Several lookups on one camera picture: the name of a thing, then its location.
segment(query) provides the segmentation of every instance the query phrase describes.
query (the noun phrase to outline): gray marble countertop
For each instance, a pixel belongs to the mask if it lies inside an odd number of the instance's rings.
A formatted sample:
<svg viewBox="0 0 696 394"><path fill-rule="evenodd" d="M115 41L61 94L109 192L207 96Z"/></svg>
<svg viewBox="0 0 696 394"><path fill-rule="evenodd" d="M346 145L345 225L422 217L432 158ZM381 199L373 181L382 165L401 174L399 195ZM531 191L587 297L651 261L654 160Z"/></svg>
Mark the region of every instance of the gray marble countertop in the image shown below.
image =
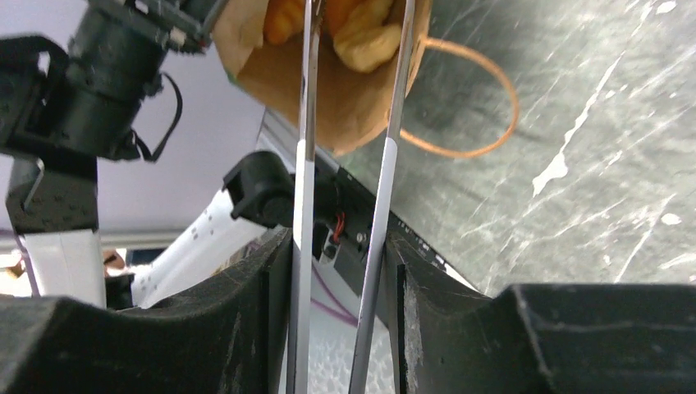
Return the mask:
<svg viewBox="0 0 696 394"><path fill-rule="evenodd" d="M434 0L430 34L515 82L520 125L452 160L402 142L392 207L481 291L512 282L696 282L696 2ZM497 82L426 52L413 134L456 149L510 120ZM383 138L340 158L376 190Z"/></svg>

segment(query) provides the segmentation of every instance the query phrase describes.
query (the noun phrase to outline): black mount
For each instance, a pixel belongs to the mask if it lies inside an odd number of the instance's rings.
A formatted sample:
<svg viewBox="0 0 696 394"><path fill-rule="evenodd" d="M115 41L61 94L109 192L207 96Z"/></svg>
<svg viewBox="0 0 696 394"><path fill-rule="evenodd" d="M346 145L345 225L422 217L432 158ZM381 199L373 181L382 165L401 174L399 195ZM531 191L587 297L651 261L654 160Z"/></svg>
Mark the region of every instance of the black mount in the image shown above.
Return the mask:
<svg viewBox="0 0 696 394"><path fill-rule="evenodd" d="M87 0L91 7L153 43L180 53L203 53L228 0Z"/></svg>
<svg viewBox="0 0 696 394"><path fill-rule="evenodd" d="M268 228L292 227L295 179L273 152L258 151L242 158L227 173L224 188L230 193L232 218L244 218ZM331 226L340 209L340 191L333 176L314 180L314 222Z"/></svg>
<svg viewBox="0 0 696 394"><path fill-rule="evenodd" d="M5 206L16 234L97 230L97 159L65 154L16 159Z"/></svg>

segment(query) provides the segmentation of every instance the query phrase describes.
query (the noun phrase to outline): black cable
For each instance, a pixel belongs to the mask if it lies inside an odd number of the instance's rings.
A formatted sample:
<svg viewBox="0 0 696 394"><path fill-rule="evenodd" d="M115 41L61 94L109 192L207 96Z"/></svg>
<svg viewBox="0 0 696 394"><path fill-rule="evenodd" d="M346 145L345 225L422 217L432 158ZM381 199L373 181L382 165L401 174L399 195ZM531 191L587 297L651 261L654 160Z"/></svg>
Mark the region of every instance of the black cable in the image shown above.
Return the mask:
<svg viewBox="0 0 696 394"><path fill-rule="evenodd" d="M174 82L174 79L166 72L163 72L162 76L167 78L169 80L169 83L172 84L174 94L176 95L176 113L174 114L174 119L172 119L172 124L169 126L167 132L164 133L164 137L162 137L162 140L159 141L157 148L152 153L150 153L148 145L146 145L145 142L140 138L140 136L135 132L135 130L133 130L135 144L138 145L138 148L140 148L140 153L143 155L143 160L151 163L157 162L159 157L162 155L162 151L164 150L164 147L167 145L169 137L172 136L174 129L176 129L176 126L179 124L179 120L181 119L181 113L184 108L184 98L181 96L179 86L176 84L176 82Z"/></svg>

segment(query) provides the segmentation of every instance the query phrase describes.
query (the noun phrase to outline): red wire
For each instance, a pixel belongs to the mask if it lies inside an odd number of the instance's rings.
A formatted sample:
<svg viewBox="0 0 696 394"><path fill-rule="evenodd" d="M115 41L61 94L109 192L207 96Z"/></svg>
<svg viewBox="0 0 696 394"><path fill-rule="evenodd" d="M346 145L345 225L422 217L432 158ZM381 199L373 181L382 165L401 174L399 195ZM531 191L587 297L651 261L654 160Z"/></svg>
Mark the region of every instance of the red wire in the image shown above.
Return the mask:
<svg viewBox="0 0 696 394"><path fill-rule="evenodd" d="M336 214L336 229L333 231L333 241L338 243L339 237L343 234L343 227L346 226L346 213L341 212Z"/></svg>

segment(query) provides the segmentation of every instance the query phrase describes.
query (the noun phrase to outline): paper bag handle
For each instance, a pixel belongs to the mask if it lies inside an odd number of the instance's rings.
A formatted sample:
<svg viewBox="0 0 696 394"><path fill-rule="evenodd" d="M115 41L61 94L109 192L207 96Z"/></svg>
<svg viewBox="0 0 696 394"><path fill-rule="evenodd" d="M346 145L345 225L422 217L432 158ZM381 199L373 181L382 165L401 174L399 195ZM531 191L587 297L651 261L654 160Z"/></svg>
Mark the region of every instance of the paper bag handle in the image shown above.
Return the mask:
<svg viewBox="0 0 696 394"><path fill-rule="evenodd" d="M485 57L482 53L474 51L473 49L465 47L463 45L454 44L451 41L434 39L432 37L424 37L421 38L420 41L421 43L423 43L426 49L435 49L437 51L450 53L452 55L462 57L464 59L469 59L470 61L475 62L483 69L488 71L492 76L496 77L498 82L501 83L501 85L505 88L508 95L510 96L510 101L512 103L512 121L510 122L510 125L507 127L505 134L503 134L498 139L498 141L481 149L474 149L469 151L445 149L441 146L431 144L426 140L422 140L416 137L415 135L412 135L405 129L401 129L401 138L425 151L439 154L448 158L476 158L478 156L482 156L486 153L489 153L492 150L503 145L512 135L512 132L517 127L517 121L520 118L520 101L517 99L517 92L515 91L514 85L512 84L512 82L510 82L510 79L505 75L505 72L493 60L489 59L488 57Z"/></svg>

